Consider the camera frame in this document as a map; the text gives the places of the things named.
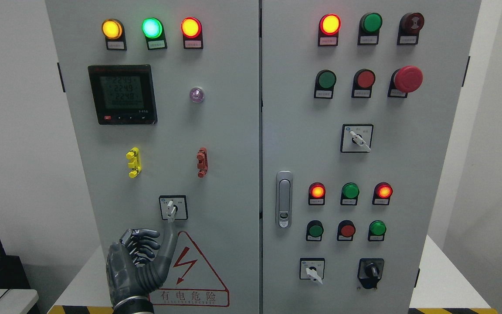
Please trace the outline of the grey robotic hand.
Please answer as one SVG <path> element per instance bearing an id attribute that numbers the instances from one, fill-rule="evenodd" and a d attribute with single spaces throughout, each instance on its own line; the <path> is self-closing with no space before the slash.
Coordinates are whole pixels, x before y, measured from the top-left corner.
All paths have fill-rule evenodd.
<path id="1" fill-rule="evenodd" d="M 113 307 L 128 297 L 148 297 L 166 281 L 178 240 L 175 223 L 166 222 L 162 244 L 158 237 L 155 230 L 128 229 L 110 245 L 106 275 Z"/>

